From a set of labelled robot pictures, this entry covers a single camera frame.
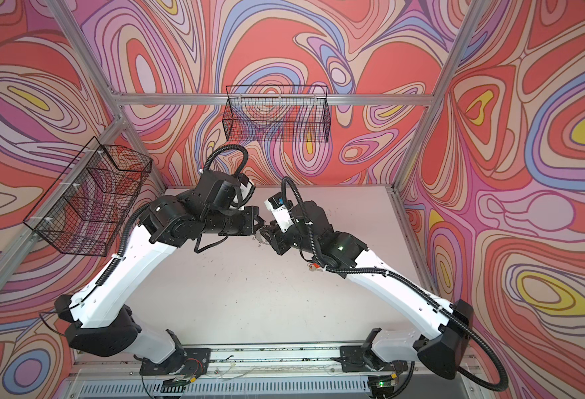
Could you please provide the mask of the grey keyring with yellow grip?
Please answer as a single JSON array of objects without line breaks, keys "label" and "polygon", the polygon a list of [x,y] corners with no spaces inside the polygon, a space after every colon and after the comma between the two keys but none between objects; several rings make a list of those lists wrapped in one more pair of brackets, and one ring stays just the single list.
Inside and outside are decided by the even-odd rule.
[{"label": "grey keyring with yellow grip", "polygon": [[267,239],[262,235],[262,232],[259,230],[256,234],[254,234],[254,239],[258,242],[260,246],[266,245],[269,246],[269,242]]}]

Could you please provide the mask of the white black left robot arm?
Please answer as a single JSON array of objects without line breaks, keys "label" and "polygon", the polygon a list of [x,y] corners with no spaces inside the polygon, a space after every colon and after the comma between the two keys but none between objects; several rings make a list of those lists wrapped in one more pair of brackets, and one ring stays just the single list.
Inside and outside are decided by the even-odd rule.
[{"label": "white black left robot arm", "polygon": [[255,185],[243,173],[205,171],[197,185],[176,196],[164,195],[131,214],[118,251],[81,291],[62,295],[55,307],[69,326],[70,348],[98,357],[127,352],[172,373],[186,361],[184,348],[169,330],[144,324],[126,304],[137,287],[187,241],[205,251],[201,239],[221,241],[255,234],[263,220],[248,202]]}]

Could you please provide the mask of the key with red tag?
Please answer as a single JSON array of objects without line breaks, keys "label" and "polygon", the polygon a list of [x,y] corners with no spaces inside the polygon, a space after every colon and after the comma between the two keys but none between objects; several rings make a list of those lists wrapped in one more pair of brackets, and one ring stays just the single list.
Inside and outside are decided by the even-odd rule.
[{"label": "key with red tag", "polygon": [[309,264],[308,268],[312,272],[320,272],[323,270],[323,268],[318,264]]}]

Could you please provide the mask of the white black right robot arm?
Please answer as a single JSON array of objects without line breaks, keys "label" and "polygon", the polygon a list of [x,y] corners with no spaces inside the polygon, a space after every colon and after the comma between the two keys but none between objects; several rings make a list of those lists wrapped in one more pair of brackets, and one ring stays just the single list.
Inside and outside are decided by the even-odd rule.
[{"label": "white black right robot arm", "polygon": [[453,304],[414,284],[385,263],[352,234],[333,229],[313,201],[294,205],[272,196],[264,202],[274,220],[259,234],[283,255],[290,249],[312,254],[320,269],[368,289],[406,319],[398,330],[373,329],[362,345],[364,365],[379,370],[392,362],[420,362],[433,374],[455,378],[469,343],[468,335],[443,311]]}]

